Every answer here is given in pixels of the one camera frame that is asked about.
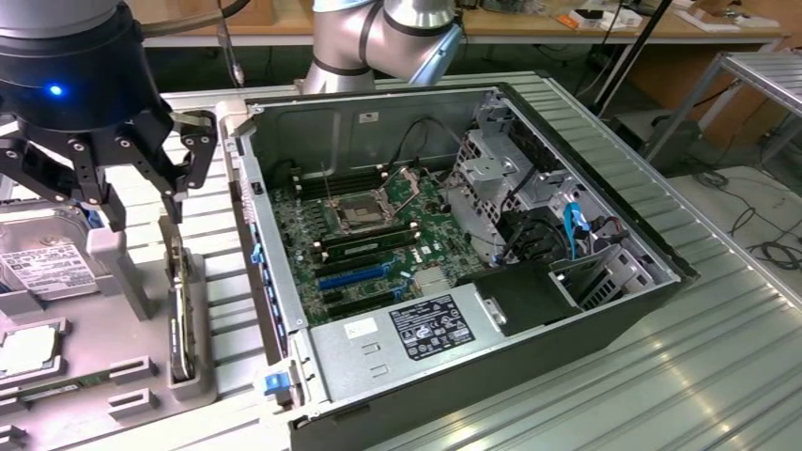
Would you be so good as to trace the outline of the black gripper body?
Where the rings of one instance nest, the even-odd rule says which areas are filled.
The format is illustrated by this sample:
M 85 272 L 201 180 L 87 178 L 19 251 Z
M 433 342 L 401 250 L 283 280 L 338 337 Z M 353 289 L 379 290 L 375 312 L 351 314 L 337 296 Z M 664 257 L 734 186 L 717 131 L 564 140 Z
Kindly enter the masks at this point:
M 139 22 L 115 13 L 61 38 L 2 38 L 2 111 L 34 127 L 89 132 L 129 121 L 170 131 L 171 108 L 150 71 Z

